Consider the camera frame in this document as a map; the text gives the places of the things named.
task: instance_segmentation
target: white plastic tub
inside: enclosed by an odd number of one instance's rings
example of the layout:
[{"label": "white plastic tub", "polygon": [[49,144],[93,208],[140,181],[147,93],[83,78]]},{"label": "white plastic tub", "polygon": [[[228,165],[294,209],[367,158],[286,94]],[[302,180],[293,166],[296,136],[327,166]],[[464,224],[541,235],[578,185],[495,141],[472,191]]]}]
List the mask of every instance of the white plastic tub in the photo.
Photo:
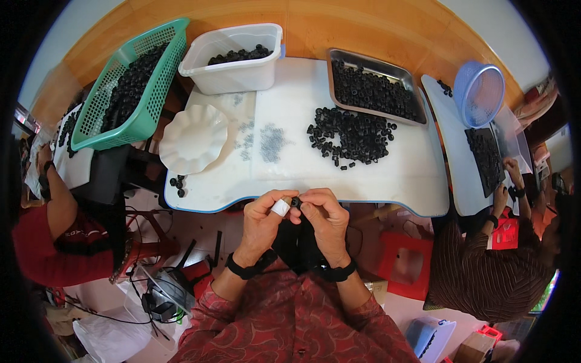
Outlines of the white plastic tub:
[{"label": "white plastic tub", "polygon": [[[261,91],[274,84],[274,65],[281,55],[282,27],[264,23],[209,31],[191,44],[178,71],[191,77],[205,95]],[[228,51],[251,51],[262,44],[272,54],[262,59],[208,66],[210,58]]]}]

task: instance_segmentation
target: black tray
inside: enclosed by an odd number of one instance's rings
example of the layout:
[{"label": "black tray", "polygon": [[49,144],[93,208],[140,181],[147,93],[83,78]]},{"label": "black tray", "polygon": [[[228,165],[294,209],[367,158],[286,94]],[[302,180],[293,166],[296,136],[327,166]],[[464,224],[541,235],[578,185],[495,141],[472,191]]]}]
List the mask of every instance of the black tray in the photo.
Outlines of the black tray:
[{"label": "black tray", "polygon": [[490,128],[464,130],[474,154],[484,197],[488,198],[504,180],[502,159]]}]

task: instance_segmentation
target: white ceramic plate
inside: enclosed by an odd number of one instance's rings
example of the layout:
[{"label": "white ceramic plate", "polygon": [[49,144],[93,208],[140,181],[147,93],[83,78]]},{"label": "white ceramic plate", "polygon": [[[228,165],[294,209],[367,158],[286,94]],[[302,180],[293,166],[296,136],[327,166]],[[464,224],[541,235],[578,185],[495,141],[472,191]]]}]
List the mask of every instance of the white ceramic plate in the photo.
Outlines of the white ceramic plate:
[{"label": "white ceramic plate", "polygon": [[176,174],[194,174],[218,158],[227,138],[226,115],[212,105],[192,105],[166,126],[159,157]]}]

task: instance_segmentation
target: striped shirt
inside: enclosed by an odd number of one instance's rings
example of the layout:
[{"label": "striped shirt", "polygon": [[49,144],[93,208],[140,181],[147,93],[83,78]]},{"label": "striped shirt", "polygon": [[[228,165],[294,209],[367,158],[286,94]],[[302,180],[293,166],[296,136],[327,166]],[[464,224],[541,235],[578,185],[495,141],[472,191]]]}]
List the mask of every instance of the striped shirt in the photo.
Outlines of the striped shirt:
[{"label": "striped shirt", "polygon": [[464,241],[455,222],[446,224],[434,242],[428,297],[490,323],[520,318],[540,300],[555,269],[534,248],[487,250],[487,242],[481,232]]}]

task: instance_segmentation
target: white wall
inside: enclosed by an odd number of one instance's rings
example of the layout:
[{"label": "white wall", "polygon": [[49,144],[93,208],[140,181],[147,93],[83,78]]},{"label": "white wall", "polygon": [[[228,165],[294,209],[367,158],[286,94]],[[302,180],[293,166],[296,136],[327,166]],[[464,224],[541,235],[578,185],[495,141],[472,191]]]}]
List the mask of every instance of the white wall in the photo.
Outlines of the white wall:
[{"label": "white wall", "polygon": [[551,153],[551,168],[553,172],[560,172],[573,163],[573,149],[571,147],[571,131],[569,125],[563,126],[553,136],[545,141],[548,152]]},{"label": "white wall", "polygon": [[123,0],[71,0],[46,34],[22,88],[18,102],[27,110],[33,107],[34,97],[44,78],[73,45],[102,17]]},{"label": "white wall", "polygon": [[542,81],[549,64],[535,36],[508,0],[439,0],[495,51],[523,91]]}]

